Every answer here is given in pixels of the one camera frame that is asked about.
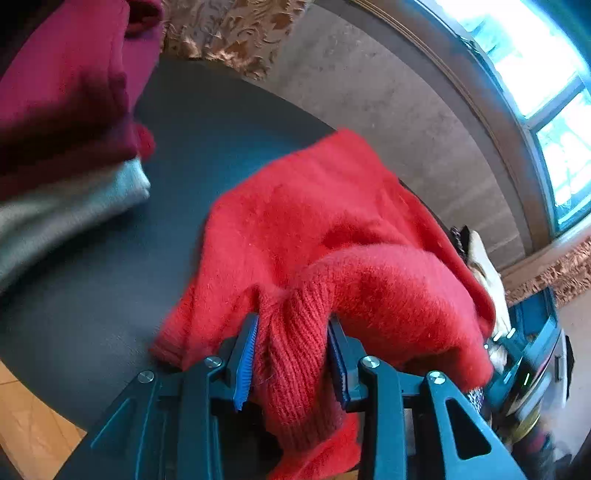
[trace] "gray wall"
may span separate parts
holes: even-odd
[[[382,26],[400,43],[391,28]],[[517,200],[500,160],[483,154],[496,152],[482,136],[482,127],[462,102],[456,105],[464,109],[460,120],[448,106],[455,100],[444,101],[391,50],[340,16],[312,5],[268,78],[256,84],[331,127],[363,135],[446,225],[477,230],[498,268],[522,258],[528,249],[527,227],[522,212],[518,209],[516,215],[509,208],[507,199],[513,210]],[[424,62],[418,50],[406,55]],[[493,173],[491,166],[498,171]]]

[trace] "folded sweater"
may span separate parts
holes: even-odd
[[[58,245],[149,196],[136,158],[0,202],[0,295]]]
[[[159,0],[64,0],[0,79],[0,201],[153,148],[132,111],[158,59]]]
[[[464,391],[492,373],[490,297],[428,210],[349,131],[271,163],[215,203],[199,273],[152,350],[187,369],[251,311],[251,398],[284,451],[272,478],[325,478],[359,460],[356,419],[341,411],[326,368],[331,312],[397,368],[440,369]]]

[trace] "wooden floor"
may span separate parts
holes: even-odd
[[[24,480],[52,479],[84,435],[0,362],[0,446]]]

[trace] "white cloth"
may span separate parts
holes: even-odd
[[[495,270],[486,254],[480,235],[473,230],[470,231],[467,263],[476,281],[485,288],[495,304],[496,319],[492,336],[494,337],[499,333],[507,335],[511,330],[511,320],[507,302],[505,301],[505,288],[499,272]],[[489,355],[495,369],[502,372],[507,363],[506,350],[502,347],[492,346],[489,347]]]
[[[0,294],[53,248],[150,196],[139,159],[0,203]]]

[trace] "window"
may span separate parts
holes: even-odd
[[[591,96],[577,51],[527,0],[434,1],[423,3],[476,49],[538,145],[563,232],[591,210]]]
[[[558,225],[571,225],[591,202],[591,95],[578,93],[537,132],[554,190]]]

